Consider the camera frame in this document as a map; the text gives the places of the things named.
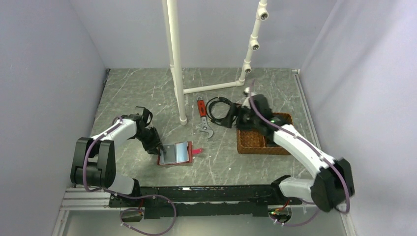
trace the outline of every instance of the wrench head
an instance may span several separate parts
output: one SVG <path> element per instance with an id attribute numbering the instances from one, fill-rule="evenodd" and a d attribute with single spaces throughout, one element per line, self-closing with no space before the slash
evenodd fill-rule
<path id="1" fill-rule="evenodd" d="M 211 138 L 214 134 L 213 130 L 207 129 L 206 126 L 201 127 L 200 132 L 206 132 L 208 133 L 208 138 Z"/>

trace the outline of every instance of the marble tabletop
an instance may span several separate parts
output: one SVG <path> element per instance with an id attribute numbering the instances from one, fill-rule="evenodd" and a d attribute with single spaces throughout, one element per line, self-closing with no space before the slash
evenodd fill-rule
<path id="1" fill-rule="evenodd" d="M 240 68 L 183 69 L 184 88 L 232 82 Z M 254 68 L 246 77 L 246 85 L 256 79 L 254 91 L 264 94 L 274 112 L 290 113 L 295 128 L 312 141 L 298 86 L 291 69 Z M 174 83 L 168 68 L 111 69 L 101 97 L 92 135 L 108 128 L 114 117 L 135 112 L 145 106 L 153 112 L 152 124 L 162 143 L 192 141 L 203 152 L 194 156 L 192 164 L 158 166 L 157 157 L 147 154 L 138 140 L 124 142 L 116 150 L 117 171 L 136 178 L 141 186 L 269 184 L 282 175 L 311 177 L 292 156 L 239 154 L 236 128 L 227 129 L 209 122 L 214 131 L 211 139 L 200 132 L 197 97 L 207 102 L 223 96 L 233 102 L 243 101 L 243 87 L 222 88 L 185 95 L 187 125 L 180 125 Z M 217 104 L 213 114 L 225 116 L 228 106 Z"/>

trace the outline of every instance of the brown basket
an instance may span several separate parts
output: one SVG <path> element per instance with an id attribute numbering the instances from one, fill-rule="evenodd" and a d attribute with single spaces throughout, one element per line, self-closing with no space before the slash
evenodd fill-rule
<path id="1" fill-rule="evenodd" d="M 293 119 L 288 113 L 274 113 L 274 115 L 281 115 L 288 123 L 293 124 Z M 290 155 L 283 147 L 267 147 L 266 138 L 255 130 L 238 130 L 237 138 L 240 154 Z"/>

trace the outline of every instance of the wrench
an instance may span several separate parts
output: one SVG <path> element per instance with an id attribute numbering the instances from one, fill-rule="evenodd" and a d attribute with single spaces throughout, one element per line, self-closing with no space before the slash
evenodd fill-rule
<path id="1" fill-rule="evenodd" d="M 211 138 L 214 132 L 210 128 L 209 123 L 207 123 L 207 117 L 206 117 L 207 111 L 206 111 L 206 106 L 204 105 L 204 101 L 202 97 L 197 97 L 197 106 L 198 106 L 198 111 L 200 113 L 201 123 L 202 123 L 200 132 L 208 133 L 208 138 Z"/>

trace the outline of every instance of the gray wall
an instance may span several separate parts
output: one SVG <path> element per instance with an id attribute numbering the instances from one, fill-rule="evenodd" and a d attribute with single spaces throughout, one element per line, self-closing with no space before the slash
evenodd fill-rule
<path id="1" fill-rule="evenodd" d="M 338 1 L 301 68 L 323 149 L 347 158 L 358 235 L 417 232 L 417 2 Z"/>
<path id="2" fill-rule="evenodd" d="M 108 68 L 168 67 L 161 0 L 71 0 Z M 241 67 L 258 0 L 178 0 L 183 67 Z M 269 1 L 252 67 L 300 68 L 336 0 Z"/>
<path id="3" fill-rule="evenodd" d="M 0 235 L 50 235 L 105 67 L 68 0 L 2 1 L 0 61 Z"/>

